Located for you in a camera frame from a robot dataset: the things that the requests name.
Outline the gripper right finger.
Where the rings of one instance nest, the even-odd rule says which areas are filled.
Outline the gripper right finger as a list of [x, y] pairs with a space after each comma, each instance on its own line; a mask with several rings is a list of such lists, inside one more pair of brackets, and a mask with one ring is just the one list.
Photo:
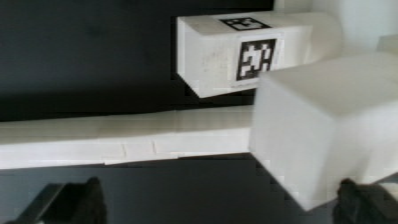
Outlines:
[[334, 224], [398, 224], [398, 183], [341, 181]]

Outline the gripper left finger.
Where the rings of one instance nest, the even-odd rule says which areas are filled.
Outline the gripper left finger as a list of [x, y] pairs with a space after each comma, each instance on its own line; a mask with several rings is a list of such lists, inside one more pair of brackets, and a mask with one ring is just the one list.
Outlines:
[[51, 183], [18, 218], [5, 224], [106, 224], [106, 204], [98, 177], [85, 183]]

